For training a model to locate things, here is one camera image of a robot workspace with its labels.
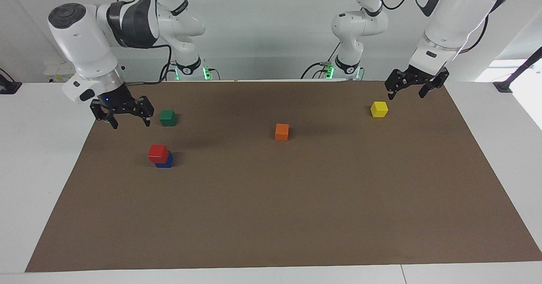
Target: yellow cube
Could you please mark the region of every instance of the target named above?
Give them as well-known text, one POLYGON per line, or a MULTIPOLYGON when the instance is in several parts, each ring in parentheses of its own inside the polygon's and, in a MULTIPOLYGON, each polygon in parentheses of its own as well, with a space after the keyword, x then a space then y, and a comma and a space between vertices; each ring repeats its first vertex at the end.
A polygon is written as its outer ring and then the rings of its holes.
POLYGON ((383 118, 387 115, 388 109, 385 102, 375 102, 371 106, 371 114, 374 118, 383 118))

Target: green cube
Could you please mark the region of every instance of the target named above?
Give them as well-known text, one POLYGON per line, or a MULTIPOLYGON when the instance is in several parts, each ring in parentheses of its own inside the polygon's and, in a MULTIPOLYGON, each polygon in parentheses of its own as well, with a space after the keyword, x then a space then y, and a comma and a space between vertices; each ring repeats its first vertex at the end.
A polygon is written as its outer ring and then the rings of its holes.
POLYGON ((162 126, 175 126, 177 124, 177 115, 172 110, 163 110, 160 114, 160 123, 162 123, 162 126))

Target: black stand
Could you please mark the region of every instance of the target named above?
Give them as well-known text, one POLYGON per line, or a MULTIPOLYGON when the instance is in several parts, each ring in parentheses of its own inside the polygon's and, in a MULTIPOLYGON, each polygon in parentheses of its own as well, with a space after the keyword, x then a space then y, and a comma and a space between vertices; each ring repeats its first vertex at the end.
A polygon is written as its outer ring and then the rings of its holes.
POLYGON ((510 89, 510 85, 512 82, 514 82, 525 70, 527 70, 529 67, 531 67, 533 64, 538 62, 542 58, 542 47, 540 47, 527 61, 521 65, 506 81, 504 82, 493 82, 493 85, 495 85, 497 91, 499 93, 507 93, 511 94, 512 90, 510 89))
POLYGON ((21 82, 10 82, 4 76, 0 74, 0 95, 13 95, 23 85, 21 82))

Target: stacked cubes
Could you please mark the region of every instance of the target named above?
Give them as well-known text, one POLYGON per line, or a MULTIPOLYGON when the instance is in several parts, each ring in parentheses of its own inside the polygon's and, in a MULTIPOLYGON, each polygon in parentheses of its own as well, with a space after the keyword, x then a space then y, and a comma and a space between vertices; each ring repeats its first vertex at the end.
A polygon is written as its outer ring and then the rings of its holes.
POLYGON ((165 145, 152 145, 148 157, 157 168, 172 168, 173 166, 173 155, 165 145))

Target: red cube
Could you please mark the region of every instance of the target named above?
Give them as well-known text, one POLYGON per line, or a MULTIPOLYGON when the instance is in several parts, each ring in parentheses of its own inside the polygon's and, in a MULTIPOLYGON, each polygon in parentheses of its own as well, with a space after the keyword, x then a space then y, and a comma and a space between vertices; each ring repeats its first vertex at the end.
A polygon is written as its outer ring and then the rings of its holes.
POLYGON ((153 164, 165 164, 168 162, 169 150, 165 145, 152 145, 149 150, 149 160, 153 164))

